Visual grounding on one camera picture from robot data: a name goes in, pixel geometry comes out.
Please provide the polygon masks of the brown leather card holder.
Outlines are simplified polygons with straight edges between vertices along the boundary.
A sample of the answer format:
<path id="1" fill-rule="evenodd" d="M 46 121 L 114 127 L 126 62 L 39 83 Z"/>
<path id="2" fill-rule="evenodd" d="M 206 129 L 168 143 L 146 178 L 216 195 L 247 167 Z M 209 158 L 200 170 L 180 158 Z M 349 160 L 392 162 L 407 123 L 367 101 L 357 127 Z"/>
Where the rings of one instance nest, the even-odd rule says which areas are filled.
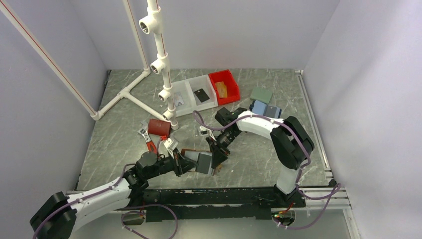
<path id="1" fill-rule="evenodd" d="M 213 153 L 210 151 L 198 151 L 194 149 L 182 149 L 181 155 L 197 163 L 195 172 L 216 175 L 221 170 L 221 165 L 213 169 L 211 167 Z"/>

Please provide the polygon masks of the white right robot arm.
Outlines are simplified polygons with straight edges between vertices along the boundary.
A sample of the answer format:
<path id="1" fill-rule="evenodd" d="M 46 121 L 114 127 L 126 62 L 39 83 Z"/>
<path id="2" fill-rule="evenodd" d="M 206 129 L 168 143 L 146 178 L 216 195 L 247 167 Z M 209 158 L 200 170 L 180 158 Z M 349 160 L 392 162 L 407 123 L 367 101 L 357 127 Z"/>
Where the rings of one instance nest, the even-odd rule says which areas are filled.
<path id="1" fill-rule="evenodd" d="M 299 170 L 310 163 L 314 142 L 296 117 L 274 119 L 253 113 L 245 108 L 230 112 L 221 108 L 215 119 L 222 125 L 218 136 L 209 135 L 206 141 L 212 152 L 211 167 L 215 169 L 227 160 L 228 146 L 242 133 L 249 132 L 272 141 L 282 164 L 274 193 L 277 205 L 285 207 L 293 201 Z"/>

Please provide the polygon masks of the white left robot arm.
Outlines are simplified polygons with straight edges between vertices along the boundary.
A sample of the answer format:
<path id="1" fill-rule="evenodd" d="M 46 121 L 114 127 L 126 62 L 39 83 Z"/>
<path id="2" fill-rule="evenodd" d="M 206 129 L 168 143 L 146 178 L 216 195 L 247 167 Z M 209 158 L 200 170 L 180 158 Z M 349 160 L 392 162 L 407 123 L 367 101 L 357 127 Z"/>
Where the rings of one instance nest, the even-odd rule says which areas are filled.
<path id="1" fill-rule="evenodd" d="M 145 152 L 107 184 L 70 196 L 63 192 L 51 195 L 30 219 L 33 238 L 67 239 L 72 232 L 111 211 L 127 206 L 137 209 L 142 205 L 142 192 L 149 186 L 149 179 L 168 172 L 181 176 L 197 165 L 177 150 L 166 157 Z"/>

